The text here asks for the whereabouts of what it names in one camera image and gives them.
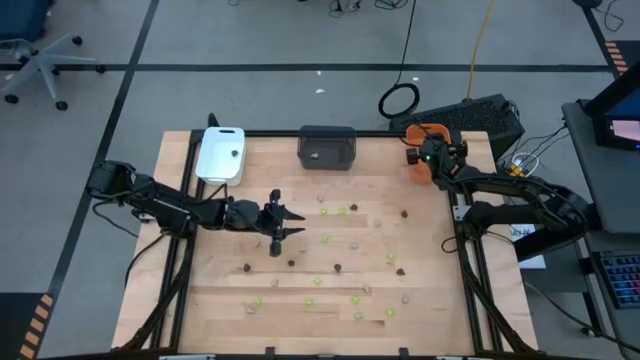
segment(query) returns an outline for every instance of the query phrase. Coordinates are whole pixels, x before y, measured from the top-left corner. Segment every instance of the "yellow cable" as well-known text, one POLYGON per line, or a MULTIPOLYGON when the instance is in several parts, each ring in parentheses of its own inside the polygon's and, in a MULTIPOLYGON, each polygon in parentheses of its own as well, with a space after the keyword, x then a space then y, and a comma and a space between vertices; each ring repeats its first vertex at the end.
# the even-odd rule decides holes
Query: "yellow cable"
POLYGON ((467 88, 467 99, 471 99, 471 88, 473 87, 473 70, 476 66, 476 55, 478 53, 478 47, 480 46, 480 40, 482 39, 484 29, 487 27, 487 23, 489 22, 489 17, 491 16, 491 11, 493 11, 493 4, 495 2, 496 0, 491 0, 491 2, 489 3, 487 14, 484 16, 482 28, 480 28, 480 33, 478 34, 478 40, 476 40, 476 45, 473 47, 473 57, 471 57, 471 70, 469 71, 469 87, 467 88))

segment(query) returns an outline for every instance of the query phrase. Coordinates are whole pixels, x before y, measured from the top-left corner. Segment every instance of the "paper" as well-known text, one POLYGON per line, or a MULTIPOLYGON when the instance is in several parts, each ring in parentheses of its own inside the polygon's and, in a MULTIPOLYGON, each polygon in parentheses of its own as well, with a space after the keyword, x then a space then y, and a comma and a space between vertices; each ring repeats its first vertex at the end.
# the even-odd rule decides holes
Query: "paper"
MULTIPOLYGON (((531 224, 517 224, 510 225, 511 238, 514 242, 517 242, 524 236, 536 231, 536 227, 531 224)), ((544 262, 544 256, 538 255, 520 262, 520 269, 546 269, 547 265, 544 262)))

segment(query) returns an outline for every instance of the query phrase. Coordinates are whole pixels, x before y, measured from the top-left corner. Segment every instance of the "wooden table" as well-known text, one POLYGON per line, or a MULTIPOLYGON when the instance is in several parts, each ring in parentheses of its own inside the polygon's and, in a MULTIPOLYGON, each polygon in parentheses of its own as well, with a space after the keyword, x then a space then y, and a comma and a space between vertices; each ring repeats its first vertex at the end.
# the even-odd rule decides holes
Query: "wooden table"
MULTIPOLYGON (((487 135, 467 132, 463 137, 469 143, 468 162, 493 171, 487 135)), ((189 132, 164 134, 157 181, 180 188, 188 139, 189 132)), ((397 355, 400 347, 412 355, 474 353, 458 257, 440 249, 442 241, 454 235, 447 194, 409 181, 405 146, 398 139, 358 138, 357 157, 348 172, 304 170, 296 156, 296 138, 247 138, 247 148, 242 183, 230 188, 230 195, 263 204, 269 192, 279 188, 282 203, 307 219, 289 227, 307 230, 287 238, 277 258, 269 257, 270 239, 265 236, 200 230, 180 352, 264 354, 274 346, 278 354, 397 355), (352 204, 357 211, 349 210, 352 204), (322 208, 327 215, 320 214, 322 208), (340 208, 347 214, 338 214, 340 208), (393 264, 387 261, 391 253, 396 254, 393 264), (295 266, 289 266, 289 260, 295 266), (245 263, 251 265, 249 273, 243 271, 245 263), (340 273, 335 264, 341 265, 340 273), (406 275, 398 276, 399 268, 406 275), (276 279, 278 286, 273 287, 276 279), (402 303, 403 296, 408 304, 402 303), (262 305, 255 305, 257 299, 262 305), (249 307, 255 313, 248 313, 249 307), (356 313, 364 318, 356 320, 356 313)), ((195 184, 194 175, 191 194, 195 184)), ((205 196, 213 188, 207 186, 205 196)), ((502 201, 489 194, 475 198, 502 201)), ((507 227, 491 230, 509 235, 507 227)), ((142 225, 137 251, 157 234, 155 224, 142 225)), ((131 272, 114 346, 126 342, 156 304, 168 243, 164 240, 150 250, 131 272)), ((487 235, 484 248, 496 305, 536 347, 513 247, 487 235)), ((490 348, 486 317, 478 307, 484 347, 490 348)), ((166 316, 171 319, 173 310, 166 316)), ((170 324, 165 321, 164 344, 170 324)))

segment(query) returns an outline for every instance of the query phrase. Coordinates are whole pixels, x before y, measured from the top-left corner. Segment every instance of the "white container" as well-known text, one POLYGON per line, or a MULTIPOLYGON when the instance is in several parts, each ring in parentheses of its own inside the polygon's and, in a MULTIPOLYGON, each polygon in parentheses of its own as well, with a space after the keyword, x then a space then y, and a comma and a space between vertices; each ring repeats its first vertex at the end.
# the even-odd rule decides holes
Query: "white container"
POLYGON ((204 132, 196 175, 211 185, 237 186, 246 155, 244 130, 210 127, 204 132))

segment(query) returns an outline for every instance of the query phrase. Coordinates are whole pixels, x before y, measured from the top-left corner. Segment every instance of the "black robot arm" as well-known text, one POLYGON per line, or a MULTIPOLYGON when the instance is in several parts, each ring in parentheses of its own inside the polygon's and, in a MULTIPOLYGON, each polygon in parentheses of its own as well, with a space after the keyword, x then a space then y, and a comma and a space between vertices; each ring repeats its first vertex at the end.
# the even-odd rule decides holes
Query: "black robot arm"
POLYGON ((582 237, 589 227, 591 207, 566 187, 549 184, 537 177, 514 177, 483 173, 465 163, 466 144, 446 144, 427 138, 420 148, 407 150, 409 164, 424 161, 433 183, 441 190, 470 195, 487 192, 523 199, 523 205, 493 206, 475 201, 460 216, 465 233, 480 239, 495 224, 540 225, 518 241, 518 260, 539 255, 582 237))
POLYGON ((283 220, 304 218, 278 204, 280 190, 273 190, 269 202, 260 210, 253 201, 235 201, 226 195, 226 185, 222 187, 224 198, 213 199, 216 191, 199 200, 156 182, 151 176, 136 174, 130 164, 105 161, 93 168, 86 191, 93 198, 128 204, 153 216, 161 231, 174 237, 188 237, 198 225, 207 230, 259 232, 271 237, 271 256, 280 255, 280 242, 288 235, 304 230, 283 227, 283 220))

